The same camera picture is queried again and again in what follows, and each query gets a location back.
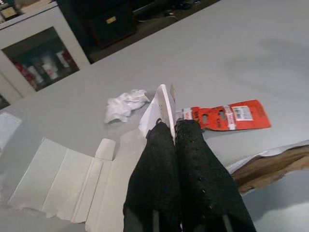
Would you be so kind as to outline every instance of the barcode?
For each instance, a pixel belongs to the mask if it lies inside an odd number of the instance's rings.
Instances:
[[[236,121],[253,121],[252,114],[248,106],[232,107]]]

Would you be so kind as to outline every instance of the gray table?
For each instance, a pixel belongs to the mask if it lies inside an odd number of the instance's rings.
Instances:
[[[102,138],[118,140],[137,127],[143,112],[134,114],[129,123],[104,125],[109,97],[173,83],[177,108],[250,99],[260,100],[265,107],[270,129],[205,133],[224,165],[306,140],[308,8],[307,0],[218,2],[6,111],[22,118],[40,136],[93,156]]]

